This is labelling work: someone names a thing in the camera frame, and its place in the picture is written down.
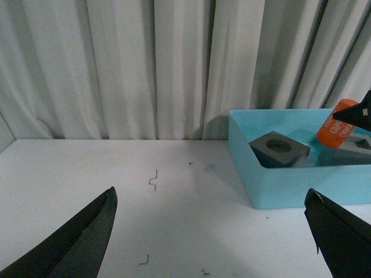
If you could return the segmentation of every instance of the curtain fold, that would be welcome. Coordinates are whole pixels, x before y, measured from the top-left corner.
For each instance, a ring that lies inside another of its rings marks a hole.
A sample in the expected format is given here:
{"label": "curtain fold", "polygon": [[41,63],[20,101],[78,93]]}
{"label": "curtain fold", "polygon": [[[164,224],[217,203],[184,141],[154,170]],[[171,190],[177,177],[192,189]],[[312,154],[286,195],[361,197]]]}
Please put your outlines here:
{"label": "curtain fold", "polygon": [[0,114],[15,139],[227,139],[231,109],[361,101],[370,11],[371,0],[3,0]]}
{"label": "curtain fold", "polygon": [[88,1],[110,139],[156,139],[153,1]]}
{"label": "curtain fold", "polygon": [[250,108],[290,108],[324,4],[322,0],[265,2]]}
{"label": "curtain fold", "polygon": [[367,0],[329,0],[293,108],[323,107],[362,27],[369,5]]}
{"label": "curtain fold", "polygon": [[155,1],[159,139],[201,139],[210,0]]}
{"label": "curtain fold", "polygon": [[228,111],[248,109],[264,1],[217,1],[203,139],[227,139]]}
{"label": "curtain fold", "polygon": [[86,3],[38,0],[23,7],[64,138],[107,138]]}
{"label": "curtain fold", "polygon": [[0,112],[16,138],[62,137],[21,0],[0,1]]}
{"label": "curtain fold", "polygon": [[342,98],[361,102],[371,90],[371,16],[368,17],[359,33],[359,37],[344,65],[343,70],[326,102],[325,107],[335,107]]}

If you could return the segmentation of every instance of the gray block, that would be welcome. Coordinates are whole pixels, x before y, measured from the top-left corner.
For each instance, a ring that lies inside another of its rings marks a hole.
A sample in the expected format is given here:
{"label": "gray block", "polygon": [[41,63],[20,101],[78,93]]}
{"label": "gray block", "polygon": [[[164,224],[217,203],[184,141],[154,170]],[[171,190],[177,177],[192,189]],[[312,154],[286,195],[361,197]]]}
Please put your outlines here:
{"label": "gray block", "polygon": [[305,167],[311,150],[310,147],[275,131],[249,144],[265,168]]}
{"label": "gray block", "polygon": [[323,146],[319,162],[322,166],[371,164],[371,137],[352,133],[337,149]]}

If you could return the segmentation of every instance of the orange cylinder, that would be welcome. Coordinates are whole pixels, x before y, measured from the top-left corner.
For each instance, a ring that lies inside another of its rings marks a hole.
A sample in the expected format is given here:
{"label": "orange cylinder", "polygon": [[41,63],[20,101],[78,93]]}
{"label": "orange cylinder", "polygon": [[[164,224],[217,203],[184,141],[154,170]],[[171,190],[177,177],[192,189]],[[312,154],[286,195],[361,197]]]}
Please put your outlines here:
{"label": "orange cylinder", "polygon": [[343,98],[336,105],[330,116],[317,132],[317,139],[323,145],[330,148],[338,148],[353,132],[355,126],[333,119],[333,114],[358,104],[354,100]]}

